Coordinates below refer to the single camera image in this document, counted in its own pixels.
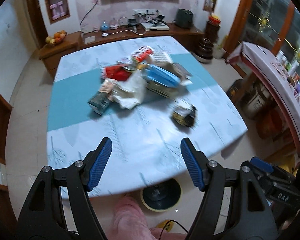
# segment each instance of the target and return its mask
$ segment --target apple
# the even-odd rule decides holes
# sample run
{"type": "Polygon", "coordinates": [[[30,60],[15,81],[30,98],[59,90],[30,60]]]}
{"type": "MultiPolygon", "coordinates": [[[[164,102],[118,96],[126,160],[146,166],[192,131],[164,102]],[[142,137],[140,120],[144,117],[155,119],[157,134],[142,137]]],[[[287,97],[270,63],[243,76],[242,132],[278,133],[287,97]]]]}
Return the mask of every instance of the apple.
{"type": "Polygon", "coordinates": [[[52,39],[52,37],[50,37],[50,36],[46,37],[46,43],[49,44],[51,39],[52,39]]]}

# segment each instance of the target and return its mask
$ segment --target white plastic bag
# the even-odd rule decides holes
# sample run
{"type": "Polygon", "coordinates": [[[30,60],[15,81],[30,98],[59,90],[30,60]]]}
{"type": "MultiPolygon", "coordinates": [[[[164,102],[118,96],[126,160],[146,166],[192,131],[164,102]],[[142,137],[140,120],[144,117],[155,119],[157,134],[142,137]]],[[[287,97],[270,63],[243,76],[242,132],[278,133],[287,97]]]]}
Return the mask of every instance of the white plastic bag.
{"type": "Polygon", "coordinates": [[[117,82],[113,89],[114,100],[121,108],[132,109],[143,102],[146,94],[146,81],[141,70],[136,70],[125,82],[117,82]]]}

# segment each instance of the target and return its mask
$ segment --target wall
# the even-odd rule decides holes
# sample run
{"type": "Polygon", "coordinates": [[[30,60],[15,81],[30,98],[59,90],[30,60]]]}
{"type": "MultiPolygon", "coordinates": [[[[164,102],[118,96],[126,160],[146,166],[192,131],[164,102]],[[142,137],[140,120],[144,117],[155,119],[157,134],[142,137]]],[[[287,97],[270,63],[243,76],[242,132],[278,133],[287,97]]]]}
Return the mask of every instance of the wall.
{"type": "Polygon", "coordinates": [[[68,0],[67,2],[69,6],[70,17],[51,24],[47,13],[45,0],[39,0],[42,18],[46,26],[48,35],[53,36],[54,33],[61,30],[65,30],[68,33],[74,33],[81,30],[79,26],[78,12],[75,0],[68,0]]]}
{"type": "MultiPolygon", "coordinates": [[[[213,14],[218,15],[221,20],[221,28],[218,32],[219,43],[225,35],[229,34],[239,3],[240,0],[217,0],[213,14]]],[[[202,31],[205,29],[209,17],[209,13],[202,10],[203,5],[204,0],[199,0],[194,19],[194,25],[202,31]]]]}
{"type": "MultiPolygon", "coordinates": [[[[49,35],[61,29],[68,33],[80,30],[79,23],[85,14],[92,8],[96,0],[68,0],[71,17],[62,21],[50,24],[46,12],[44,0],[39,0],[42,16],[49,35]]],[[[220,40],[229,33],[234,17],[237,12],[240,0],[218,0],[215,7],[215,14],[221,19],[219,31],[220,40]]],[[[82,23],[82,30],[90,32],[93,27],[99,27],[102,21],[119,19],[122,16],[133,17],[133,9],[154,8],[165,15],[166,22],[172,22],[178,8],[188,9],[194,13],[194,25],[200,30],[205,29],[208,19],[208,12],[203,11],[204,0],[100,0],[98,5],[91,11],[82,23]]]]}
{"type": "Polygon", "coordinates": [[[5,0],[0,7],[0,94],[7,102],[35,48],[23,0],[5,0]]]}
{"type": "MultiPolygon", "coordinates": [[[[79,19],[95,4],[96,0],[76,0],[79,19]]],[[[172,22],[178,8],[196,11],[198,0],[100,0],[93,11],[82,23],[84,31],[92,31],[93,27],[99,27],[102,21],[119,19],[122,16],[132,18],[133,9],[154,8],[165,15],[164,21],[172,22]]]]}

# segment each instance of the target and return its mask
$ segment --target pink wallpaper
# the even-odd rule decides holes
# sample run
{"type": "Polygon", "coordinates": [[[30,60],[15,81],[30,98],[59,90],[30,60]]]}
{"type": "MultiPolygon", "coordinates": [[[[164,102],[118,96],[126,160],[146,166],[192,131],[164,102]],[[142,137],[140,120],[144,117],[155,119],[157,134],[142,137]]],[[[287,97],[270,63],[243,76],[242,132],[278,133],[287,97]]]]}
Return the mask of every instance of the pink wallpaper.
{"type": "MultiPolygon", "coordinates": [[[[79,20],[91,9],[96,0],[76,0],[79,20]]],[[[178,8],[196,12],[198,0],[100,0],[98,5],[83,21],[84,31],[99,27],[102,21],[119,19],[122,16],[132,18],[133,9],[153,8],[165,15],[166,22],[172,22],[178,8]]]]}

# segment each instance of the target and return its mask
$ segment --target tiled floor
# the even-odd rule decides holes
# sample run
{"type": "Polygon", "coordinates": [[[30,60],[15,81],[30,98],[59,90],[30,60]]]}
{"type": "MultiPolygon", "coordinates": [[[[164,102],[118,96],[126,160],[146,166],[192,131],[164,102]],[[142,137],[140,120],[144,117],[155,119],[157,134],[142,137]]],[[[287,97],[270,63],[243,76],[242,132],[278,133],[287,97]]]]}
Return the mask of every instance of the tiled floor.
{"type": "MultiPolygon", "coordinates": [[[[204,65],[204,67],[224,90],[227,90],[234,80],[241,78],[223,60],[213,60],[212,64],[204,65]]],[[[16,217],[19,216],[23,202],[41,167],[47,164],[46,130],[51,87],[52,78],[43,63],[37,59],[37,55],[34,55],[26,66],[25,76],[16,94],[7,134],[7,182],[16,217]]],[[[272,144],[258,137],[255,123],[246,118],[244,119],[249,130],[235,152],[226,159],[220,154],[213,157],[225,167],[238,169],[243,161],[249,160],[252,156],[272,152],[272,149],[270,149],[272,144]]],[[[185,228],[190,228],[203,194],[193,186],[188,172],[181,174],[176,179],[181,184],[183,195],[178,205],[167,212],[155,213],[147,210],[140,201],[139,192],[133,192],[133,196],[140,203],[147,216],[149,227],[153,227],[165,219],[174,219],[179,221],[185,228]]],[[[222,231],[226,222],[229,196],[230,191],[227,188],[216,232],[222,231]]],[[[121,196],[115,195],[91,199],[95,213],[105,231],[109,228],[113,206],[119,197],[121,196]]],[[[75,230],[68,201],[64,201],[64,210],[69,230],[75,230]]],[[[182,229],[176,225],[173,232],[182,233],[182,229]]]]}

